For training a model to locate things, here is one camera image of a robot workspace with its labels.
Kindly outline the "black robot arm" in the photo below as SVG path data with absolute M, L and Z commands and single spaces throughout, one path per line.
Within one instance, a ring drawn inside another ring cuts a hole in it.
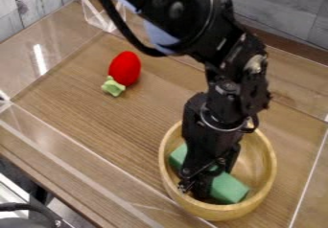
M 187 102 L 183 192 L 227 199 L 220 187 L 243 185 L 228 176 L 248 122 L 268 108 L 266 44 L 235 18 L 232 0 L 100 0 L 121 33 L 146 55 L 189 56 L 205 66 L 208 90 Z

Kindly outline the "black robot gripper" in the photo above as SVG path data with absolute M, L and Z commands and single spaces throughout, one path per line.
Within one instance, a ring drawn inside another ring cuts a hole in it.
M 176 167 L 179 190 L 192 193 L 195 199 L 221 203 L 215 196 L 215 180 L 232 172 L 244 136 L 247 119 L 225 123 L 208 107 L 208 94 L 197 93 L 184 108 L 183 137 L 188 145 L 184 163 Z

